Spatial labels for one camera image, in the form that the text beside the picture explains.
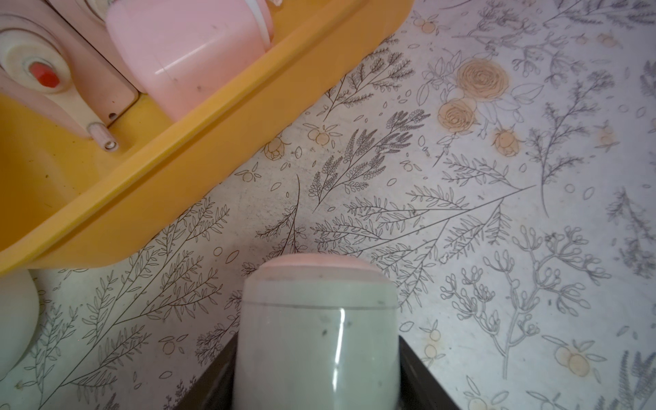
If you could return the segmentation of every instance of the orange fruit illustration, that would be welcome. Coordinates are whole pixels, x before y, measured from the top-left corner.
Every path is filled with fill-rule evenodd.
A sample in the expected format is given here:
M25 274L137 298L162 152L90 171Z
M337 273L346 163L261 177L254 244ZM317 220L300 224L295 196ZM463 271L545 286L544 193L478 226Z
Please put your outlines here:
M570 352L568 348L563 346L563 347L559 347L556 350L555 356L558 364L567 367L567 364L569 363L569 359L572 357L572 352Z
M317 135L316 142L319 145L326 145L326 144L328 144L328 142L330 142L330 136L326 133L321 133L321 134Z
M590 372L590 364L588 360L580 354L574 354L569 358L567 363L569 371L579 377L585 377Z
M430 340L433 340L434 342L439 341L442 338L442 335L439 330L435 329L432 332L430 332Z
M311 129L310 132L308 132L308 138L310 140L315 141L318 136L319 136L319 130L317 129Z
M480 398L474 398L469 401L468 410L487 410L487 404Z
M435 23L426 22L421 26L421 31L423 31L426 34L430 34L433 31L435 31L436 28L437 28L437 26L435 25Z
M435 346L433 346L432 344L429 344L424 349L424 354L426 354L426 357L428 357L430 359L434 359L438 355L438 350L435 349Z

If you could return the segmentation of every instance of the orange rose illustration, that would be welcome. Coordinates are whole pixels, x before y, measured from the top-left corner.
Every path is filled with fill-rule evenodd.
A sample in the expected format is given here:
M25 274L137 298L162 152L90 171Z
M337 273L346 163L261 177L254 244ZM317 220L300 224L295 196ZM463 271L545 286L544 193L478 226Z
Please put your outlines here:
M520 141L512 129L497 130L493 145L506 157L514 157L520 151Z
M497 63L475 58L460 66L457 83L466 96L491 101L508 88L508 74Z
M438 121L450 133L461 133L467 131L476 121L475 109L476 102L470 98L453 99L440 107Z

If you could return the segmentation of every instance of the botanical line drawing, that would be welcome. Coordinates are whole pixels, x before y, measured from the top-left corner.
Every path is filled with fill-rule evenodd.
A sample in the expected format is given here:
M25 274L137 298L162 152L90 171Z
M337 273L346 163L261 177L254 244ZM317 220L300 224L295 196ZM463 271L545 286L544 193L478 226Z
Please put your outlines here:
M335 159L333 155L323 164L320 171L314 175L310 186L309 196L317 198L315 210L321 205L326 197L337 187L342 186L344 191L362 191L369 186L366 180L380 175L386 168L383 165L386 154L395 154L410 145L408 140L412 134L408 131L423 127L422 121L430 114L424 110L415 110L411 113L399 111L387 121L387 134L376 141L377 129L367 133L362 130L359 134L357 129L349 139L344 155ZM368 161L364 161L370 151L375 154Z
M118 403L114 403L114 399L116 398L116 393L112 394L110 399L105 403L104 406L102 406L102 410L119 410L121 406ZM96 405L96 410L100 408L100 404Z
M599 370L590 366L590 362L606 361L605 357L588 351L594 345L594 340L577 342L572 339L572 343L569 344L553 336L544 335L542 338L558 346L554 351L554 358L559 365L567 367L569 371L578 377L586 377L592 369L597 383L602 382Z
M444 177L442 179L448 182L455 182L459 186L465 186L470 180L475 180L479 184L485 184L489 181L490 185L492 185L500 182L513 189L519 189L506 179L509 169L508 165L504 169L498 170L496 161L492 162L492 164L488 164L485 158L474 158L472 161L469 161L464 155L461 155L460 158L452 155L452 158L445 159L444 163L449 166L449 169L453 169L454 175L444 171Z
M417 104L421 106L426 102L431 89L441 89L438 121L452 138L471 134L471 127L480 125L479 121L483 121L478 132L480 138L487 136L492 125L498 125L497 139L505 132L513 133L512 128L508 130L501 125L499 112L512 112L515 121L523 122L520 108L533 103L544 88L544 85L527 83L509 90L508 74L500 65L484 58L463 60L461 51L449 61L440 57L435 65L429 64L422 76L426 82L417 90ZM517 154L517 149L514 153L511 151L499 150L505 156Z
M339 81L339 84L325 92L330 106L324 105L325 121L333 110L341 105L351 108L361 104L373 96L364 92L371 88L380 92L397 91L401 88L400 81L412 76L415 71L410 68L410 60L403 58L402 52L390 50L390 45L398 43L394 35L386 38L374 52L366 56L362 62Z
M483 185L491 183L493 178L473 180ZM505 240L510 217L502 212L503 200L529 188L532 187L515 189L491 201L470 206L466 198L456 195L452 188L415 186L407 195L411 197L410 202L425 203L424 207L411 203L399 206L377 197L372 201L356 198L345 205L353 216L342 214L330 222L317 223L312 229L319 236L316 239L319 251L356 256L372 251L372 261L399 288L399 306L412 312L411 301L421 306L420 294L427 293L427 283L433 282L428 269L438 261L444 264L450 258L466 256L483 242L494 245ZM485 212L484 218L476 216L481 212ZM444 213L447 216L422 224L429 214ZM452 221L456 224L447 230ZM431 232L427 231L429 228L435 229L435 233L419 245L400 242L419 232ZM356 248L365 241L373 244Z
M482 268L474 266L469 274L463 268L461 271L463 287L460 290L455 274L446 277L447 286L440 287L442 299L453 298L451 305L458 310L460 320L474 318L481 329L491 337L503 357L503 379L508 377L510 349L525 338L540 332L540 329L530 322L533 319L531 312L541 301L539 297L541 293L553 294L556 297L556 308L563 314L578 316L575 306L590 308L590 303L583 299L581 294L581 291L586 289L585 285L580 282L561 285L564 280L560 277L561 271L559 268L552 267L552 262L561 262L573 273L584 273L595 285L600 284L600 279L610 277L603 268L594 266L601 262L598 258L592 255L579 256L583 252L581 246L588 243L587 239L579 234L580 228L567 226L564 234L554 233L544 237L537 236L534 229L527 230L523 225L520 231L523 238L513 237L512 242L531 257L533 267L530 286L521 288L522 281L511 276L515 259L507 250L501 254L495 251L495 262L491 262L487 257L483 258L488 268L504 275L510 288L509 299L514 313L508 322L505 334L501 333L502 320L499 318L498 311L494 310L491 313L487 311L487 304L494 299L496 292L482 283ZM546 245L547 252L539 256L536 251L543 244Z
M61 269L61 270L59 270L57 273L58 273L58 274L63 274L63 273L66 274L66 275L64 275L64 279L62 279L62 282L63 282L63 281L65 281L65 280L67 280L68 277L71 276L71 274L72 274L73 272L75 272L75 273L82 273L82 272L86 272L87 270L89 270L89 269Z
M467 384L469 384L469 389L464 392L464 395L467 397L468 405L467 409L468 410L482 410L482 409L491 409L493 408L492 406L500 405L503 403L505 399L508 398L508 390L503 390L499 393L496 393L492 398L488 398L487 396L481 394L480 390L478 389L478 386L476 386L476 383L472 380L471 377L467 376ZM500 410L508 410L504 406L499 407Z
M272 139L267 145L262 147L262 152L264 156L272 161L277 161L285 156L285 147L290 145L282 140L282 135L277 135Z
M237 333L239 328L239 319L241 317L241 291L233 291L224 310L227 310L234 306L235 313L227 316L228 325L225 326L223 323L217 323L213 330L209 331L205 335L198 336L196 340L196 358L200 365L206 365L212 362L219 353L223 350L224 337L228 335L229 337Z
M257 182L257 178L262 178L262 175L255 172L257 171L257 167L259 164L260 164L259 162L256 162L255 165L253 165L252 169L244 169L242 171L236 172L235 175L240 176L244 182L250 182L250 181Z
M189 380L188 385L184 385L184 381L180 380L180 382L175 386L175 393L174 393L174 398L172 398L170 395L167 394L166 396L166 403L164 403L164 406L162 406L163 410L174 410L177 408L177 405L180 404L180 401L182 398L191 390L191 388L196 384L196 376L193 376Z
M624 222L626 230L633 232L633 236L626 237L626 249L620 248L624 265L633 269L633 273L644 278L651 278L656 273L656 256L644 249L646 243L652 244L656 236L651 233L649 220L645 216L645 209L633 202L626 194L624 187L615 192L615 202L606 208L608 221L616 224Z
M476 28L466 35L456 35L475 39L485 46L486 50L497 53L497 48L505 48L521 52L519 58L512 61L515 71L522 69L522 75L528 77L532 73L539 75L541 69L539 64L543 60L549 61L550 75L544 80L555 88L566 83L569 74L578 75L585 70L582 61L576 60L565 54L564 49L568 43L566 35L557 36L550 31L544 41L529 45L522 45L521 40L525 36L536 35L540 29L529 22L526 18L520 18L512 8L506 7L502 1L489 0L487 6L479 12L481 20ZM489 32L496 29L510 29L510 33L504 35L491 35Z
M215 209L214 205L209 197L204 197L133 255L125 274L120 277L110 274L100 279L94 303L87 305L89 316L84 322L91 326L85 335L91 347L42 400L39 408L63 386L76 386L78 398L87 401L91 394L97 400L99 394L111 388L117 380L117 365L131 361L150 337L145 325L124 327L124 323L141 317L164 320L171 312L182 320L183 314L195 317L196 308L206 312L203 301L216 304L211 296L220 287L210 282L216 278L216 270L203 275L199 272L202 257L194 258L193 251L183 249L187 242L210 240L213 234L221 234L229 209L227 206ZM155 281L159 284L156 291L152 289ZM131 309L137 303L143 308ZM108 336L110 331L115 332L114 336ZM92 352L97 357L96 365L92 371L79 375L76 371Z
M50 305L41 316L39 324L39 338L30 350L30 356L34 364L24 369L34 372L34 379L22 383L22 387L36 385L39 389L39 404L43 404L45 392L45 379L54 369L55 362L62 356L59 344L75 333L75 321L77 320L77 308L68 308L68 315L62 312L62 306Z
M410 332L410 330L413 328L414 325L415 325L415 322L413 322L411 320L404 321L399 326L399 332L403 332L403 333Z
M424 357L421 359L421 361L426 365L426 367L432 366L432 364L436 360L440 360L444 356L446 356L444 353L438 354L438 349L435 347L435 344L440 341L442 338L442 335L440 331L438 330L438 321L435 319L433 322L433 326L431 327L419 327L419 330L421 330L424 333L428 333L428 343L426 344L426 347L424 348Z
M309 123L303 123L303 127L307 127L310 129L308 132L308 138L320 146L324 146L328 144L331 140L331 137L336 137L336 136L342 136L342 134L333 131L335 128L337 128L338 124L332 124L326 127L325 125L322 125L321 128L319 126L314 125L314 124L309 124Z
M642 70L643 74L640 76L642 95L656 98L656 61L653 63L647 61Z
M541 409L558 409L558 410L568 410L568 408L564 407L562 404L558 403L558 399L560 399L561 394L560 392L556 393L554 395L554 398L549 399L547 398L544 394L540 394L538 392L534 391L527 391L526 392L529 396L531 396L534 399L537 399L542 402L542 405L540 406ZM576 408L574 410L581 410L581 405L577 404Z
M177 343L182 342L184 339L187 338L187 336L189 336L189 335L182 335L182 336L178 336L178 337L166 336L166 337L163 337L163 338L159 339L157 342L162 343L162 352L164 352L164 354L167 355L167 356L173 354L173 352L175 352L176 347L178 348L178 351L180 353L184 354L184 349L182 348L182 346L179 346L179 345L176 346L176 342Z
M276 258L278 256L284 255L287 253L302 253L307 250L307 246L300 243L301 240L305 240L308 236L305 234L304 226L296 225L296 216L298 213L298 204L300 203L300 178L296 175L297 180L297 198L296 205L293 205L289 208L285 208L283 212L283 217L279 219L275 224L265 226L263 231L257 231L255 237L265 238L267 241L275 239L280 236L282 229L289 229L287 236L284 237L277 245L274 245L274 248L266 258L263 258L263 262L266 262L269 259ZM258 265L251 262L244 262L241 265L241 272L244 276L248 276L251 273L255 272L258 268Z
M656 352L651 353L645 360L642 360L640 352L636 352L631 364L629 364L629 356L629 351L625 350L619 366L618 397L612 400L606 400L604 396L599 397L594 410L643 410L646 408L646 404L656 390L656 368L653 368ZM556 403L556 400L560 398L560 393L551 400L538 392L528 391L527 393L542 403L550 403L559 410L567 410L566 407Z
M437 25L439 14L433 14L432 16L429 16L428 18L423 18L419 12L416 10L413 10L412 12L412 24L416 27L419 27L422 33L426 34L432 34L435 33L435 35L440 34L440 29L443 30L448 30L449 28L447 26L439 26Z
M605 21L631 30L636 24L656 24L656 9L643 0L555 0L558 14L545 21L566 18L573 23L603 24Z
M570 90L570 105L563 112L555 104L547 102L544 116L550 127L547 131L531 128L526 145L532 148L529 156L532 162L540 164L542 173L540 177L540 196L544 213L549 216L544 202L544 186L555 182L558 174L567 168L583 163L583 158L577 155L565 154L553 156L560 151L563 145L573 136L586 136L589 134L581 123L573 124L571 121L580 115L593 114L599 110L597 103L590 102L593 94L599 94L615 86L613 77L606 71L596 71L588 75L587 82L577 81Z

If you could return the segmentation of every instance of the yellow plastic tray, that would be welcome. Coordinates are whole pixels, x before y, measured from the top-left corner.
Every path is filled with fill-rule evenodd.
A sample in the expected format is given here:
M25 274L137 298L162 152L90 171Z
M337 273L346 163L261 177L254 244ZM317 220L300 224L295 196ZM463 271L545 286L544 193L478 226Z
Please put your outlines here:
M105 266L143 246L294 121L413 0L285 0L274 47L172 124L141 96L107 154L0 94L0 275Z

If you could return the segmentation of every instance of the leaf branch drawing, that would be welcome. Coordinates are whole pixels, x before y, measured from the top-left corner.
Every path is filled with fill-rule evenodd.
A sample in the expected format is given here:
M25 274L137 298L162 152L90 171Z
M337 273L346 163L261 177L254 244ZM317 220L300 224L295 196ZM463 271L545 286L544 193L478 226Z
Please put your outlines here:
M412 312L413 303L422 306L420 296L428 292L428 283L433 282L430 269L437 261L445 264L450 258L474 252L475 246L484 241L494 244L505 239L510 218L502 213L503 200L528 188L471 207L465 197L457 197L453 190L415 186L407 195L412 201L425 203L426 207L400 207L376 197L373 201L356 198L346 205L353 216L341 215L332 222L317 223L312 229L318 236L316 242L320 251L356 256L371 251L372 261L399 289L400 308ZM485 220L468 215L484 209L491 209ZM428 213L440 215L444 212L450 215L435 222L421 223ZM447 229L452 221L461 225ZM436 232L418 245L402 242L421 232L431 232L432 228ZM365 241L370 245L358 247Z
M86 337L91 338L91 347L59 385L41 401L39 408L61 387L70 384L82 384L79 394L84 395L85 399L90 397L91 392L103 394L104 387L111 388L115 382L111 369L115 367L115 358L122 360L127 358L125 355L139 353L139 346L146 344L149 336L143 327L133 327L137 330L135 334L128 334L124 329L115 338L108 337L108 333L120 323L141 316L163 319L170 314L169 309L178 313L179 318L183 311L194 316L196 307L206 311L201 301L211 301L211 296L220 289L210 282L216 279L216 271L211 270L207 276L197 274L201 259L192 260L192 252L185 251L184 246L189 241L210 240L213 234L221 234L230 210L226 206L215 208L214 204L209 197L204 197L162 230L151 243L130 259L130 270L121 276L122 285L117 290L114 290L116 278L110 276L101 279L100 287L96 290L97 300L87 306L91 314L85 324L92 326L92 331ZM161 284L159 291L153 299L145 300L155 281ZM128 299L128 303L119 305L117 301L125 298L125 295L133 296ZM136 303L143 303L144 307L137 316L129 317ZM121 306L121 309L115 313L117 306ZM98 367L93 373L77 376L77 370L92 352L96 352L100 358Z
M565 154L553 159L554 155L560 151L563 145L574 136L586 136L589 134L586 127L581 123L574 124L571 121L577 119L580 115L592 115L599 110L596 103L590 102L593 94L600 94L602 91L615 86L613 76L607 71L596 71L588 75L586 82L577 81L576 85L570 90L570 105L563 112L555 107L553 103L546 103L544 116L550 124L547 131L540 131L531 128L526 145L531 147L529 156L532 162L540 164L542 173L540 177L540 197L544 213L549 216L544 202L544 186L557 181L558 174L568 168L573 168L583 163L583 158Z
M297 198L296 204L289 208L285 208L282 218L275 224L266 225L263 231L257 231L255 237L265 238L267 241L274 240L280 236L283 230L288 230L287 235L276 245L273 246L271 252L263 258L263 262L288 254L302 253L307 250L307 246L301 243L302 240L308 239L304 226L297 226L296 216L298 213L298 204L300 203L300 178L296 175L297 181ZM255 272L258 265L252 262L244 262L242 264L241 272L244 276L249 276Z
M239 319L241 317L241 298L241 291L233 291L230 298L228 298L224 309L227 310L234 306L236 312L235 314L228 315L227 319L229 323L227 326L223 323L217 323L213 330L205 335L198 336L195 354L200 365L206 365L216 359L218 354L223 350L224 345L222 341L224 337L237 333Z
M523 238L512 238L512 242L523 252L531 257L532 272L530 286L522 289L522 281L513 276L515 259L508 250L503 253L495 252L494 262L486 256L483 258L485 265L502 274L508 283L508 297L512 305L512 316L507 322L505 332L502 332L502 319L495 309L489 311L489 303L495 298L496 292L482 283L483 268L474 266L471 272L464 268L462 274L462 287L459 289L455 274L446 277L446 286L440 287L444 300L453 299L452 307L458 311L460 320L473 319L481 330L490 336L495 348L503 357L502 375L508 377L508 362L510 350L519 345L527 337L535 336L540 329L533 324L532 311L540 303L540 293L553 294L556 297L556 308L563 314L578 316L578 308L589 309L590 304L582 298L581 291L586 289L580 282L561 285L561 271L552 266L555 260L570 268L572 272L584 272L593 283L599 285L599 279L610 277L603 268L592 265L600 263L600 260L592 255L579 256L582 253L580 246L586 245L588 241L583 239L579 232L580 228L565 227L564 234L552 234L539 237L535 230L520 229ZM539 256L538 251L542 245L546 245L547 252Z
M182 399L187 395L189 390L196 384L196 376L192 376L192 378L189 380L189 385L185 386L184 381L180 379L180 382L175 386L175 399L173 399L170 395L167 394L166 396L166 403L162 406L162 410L175 410L178 407L178 404L182 401Z
M386 165L383 165L386 154L395 154L410 145L408 140L412 138L409 131L424 126L422 121L430 117L424 110L415 110L411 113L399 111L387 121L388 133L376 141L377 129L367 133L362 130L359 134L357 129L346 145L344 155L335 159L332 155L323 164L320 171L314 175L308 195L316 197L318 203L315 210L321 205L326 197L336 188L343 187L347 194L362 191L369 186L366 180L370 180L382 173ZM363 158L369 152L374 151L374 156L367 161Z
M133 360L135 353L141 353L141 347L148 344L151 334L145 333L144 326L135 325L130 330L118 332L116 339L105 339L104 346L98 347L98 367L81 375L66 384L77 386L77 398L85 398L87 403L91 394L97 401L98 395L104 395L106 388L117 380L114 371L117 366L124 366L124 360Z
M650 63L649 60L645 62L642 71L643 73L640 75L642 95L656 98L656 61L653 63Z
M444 163L449 166L449 169L453 169L455 174L451 176L451 174L444 171L444 177L442 179L445 181L455 182L460 186L467 185L470 180L474 180L480 185L501 182L513 189L518 189L506 179L508 165L503 170L498 170L496 161L489 165L485 158L474 158L470 162L464 155L461 155L460 158L455 154L451 154L451 156L452 158L445 159Z
M410 67L410 60L403 58L402 52L393 52L390 45L398 43L394 34L386 38L380 47L367 55L362 62L339 81L338 85L325 92L331 105L324 106L318 115L326 113L328 119L333 110L341 105L351 108L370 99L374 94L364 92L369 87L380 91L398 91L400 81L411 77L415 71Z
M75 333L75 321L77 320L77 308L68 308L68 316L64 317L62 306L51 305L43 312L39 324L39 338L30 350L30 356L34 364L24 369L34 371L34 379L23 382L23 387L34 386L39 389L39 404L44 403L45 379L54 369L55 362L61 357L62 351L59 344Z
M449 61L440 57L435 64L428 63L428 69L421 73L425 82L417 89L417 104L422 106L428 100L431 89L434 91L442 89L441 99L445 102L447 95L457 87L454 77L461 64L461 51L451 56Z
M543 24L566 18L572 23L600 25L609 22L615 26L631 30L636 25L656 24L656 9L644 0L559 0L556 2L558 14Z
M656 273L656 256L644 249L645 243L652 244L656 236L651 233L649 220L645 216L645 209L633 202L626 194L624 187L615 192L615 202L606 208L608 221L616 224L624 222L625 228L633 232L632 236L624 239L626 249L620 248L624 265L633 269L633 273L646 279L652 278Z

